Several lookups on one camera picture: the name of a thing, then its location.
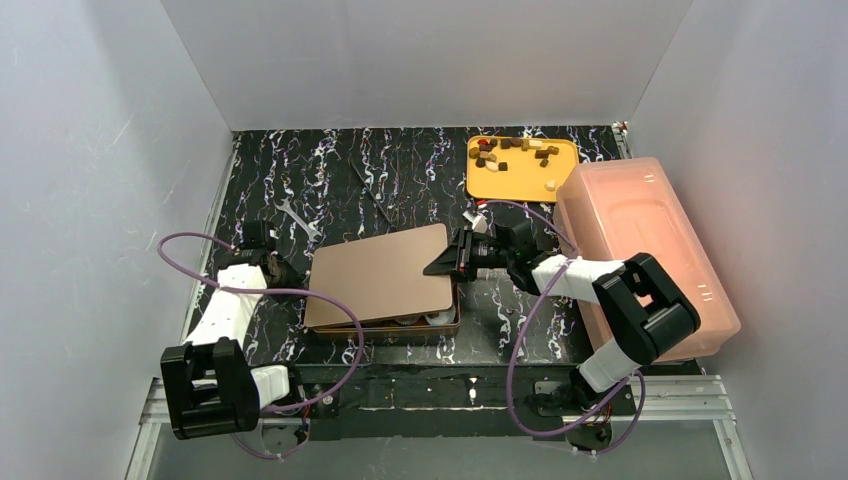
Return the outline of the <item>brown chocolate box tray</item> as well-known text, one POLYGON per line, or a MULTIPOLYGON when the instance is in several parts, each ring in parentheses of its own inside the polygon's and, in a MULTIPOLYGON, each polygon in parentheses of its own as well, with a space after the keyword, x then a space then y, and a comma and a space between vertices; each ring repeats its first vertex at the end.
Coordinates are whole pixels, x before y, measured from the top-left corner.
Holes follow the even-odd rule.
MULTIPOLYGON (((405 290, 399 297, 391 299, 375 289, 366 289, 362 292, 342 291, 332 297, 357 316, 367 340, 375 340, 380 344, 394 341, 424 342, 439 336, 453 336, 460 325, 458 293, 454 285, 426 296, 405 290), (452 324, 430 326, 424 319, 429 313, 451 307, 456 309, 452 324), (420 317, 414 325, 401 326, 395 322, 397 318, 412 316, 420 317)), ((358 336, 355 325, 342 309, 320 299, 307 300, 303 325, 321 341, 355 340, 358 336)))

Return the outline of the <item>rose gold box lid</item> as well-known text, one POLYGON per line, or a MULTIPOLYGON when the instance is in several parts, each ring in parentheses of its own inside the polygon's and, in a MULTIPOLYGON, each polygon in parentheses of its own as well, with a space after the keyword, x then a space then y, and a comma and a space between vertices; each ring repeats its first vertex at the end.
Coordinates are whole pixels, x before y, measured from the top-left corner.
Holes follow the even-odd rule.
POLYGON ((451 279, 423 270, 447 247, 442 223, 322 246, 308 289, 344 304, 363 324, 446 311, 453 307, 451 279))

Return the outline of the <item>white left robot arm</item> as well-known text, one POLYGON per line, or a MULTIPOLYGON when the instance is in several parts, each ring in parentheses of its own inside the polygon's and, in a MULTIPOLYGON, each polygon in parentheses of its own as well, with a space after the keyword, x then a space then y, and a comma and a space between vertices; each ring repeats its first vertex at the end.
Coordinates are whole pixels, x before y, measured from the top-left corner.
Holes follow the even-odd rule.
POLYGON ((287 367, 251 367, 242 348, 262 290, 302 284, 280 248, 270 222, 245 223, 241 242, 221 257, 220 287, 201 320, 181 345, 163 351, 161 378, 177 439, 251 431, 263 408, 289 395, 287 367))

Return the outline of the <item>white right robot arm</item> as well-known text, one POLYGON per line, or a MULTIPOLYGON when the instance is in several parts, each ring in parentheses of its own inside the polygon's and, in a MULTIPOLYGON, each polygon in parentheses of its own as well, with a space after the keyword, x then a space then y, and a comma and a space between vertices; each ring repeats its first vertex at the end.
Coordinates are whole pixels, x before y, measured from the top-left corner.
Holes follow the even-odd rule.
POLYGON ((701 327, 696 308, 653 255, 593 261, 553 254, 539 248, 529 222, 497 225, 493 234, 459 229, 423 273, 470 282, 481 269, 505 270, 519 290, 532 295, 601 308, 612 337, 571 372, 564 393, 584 409, 701 327))

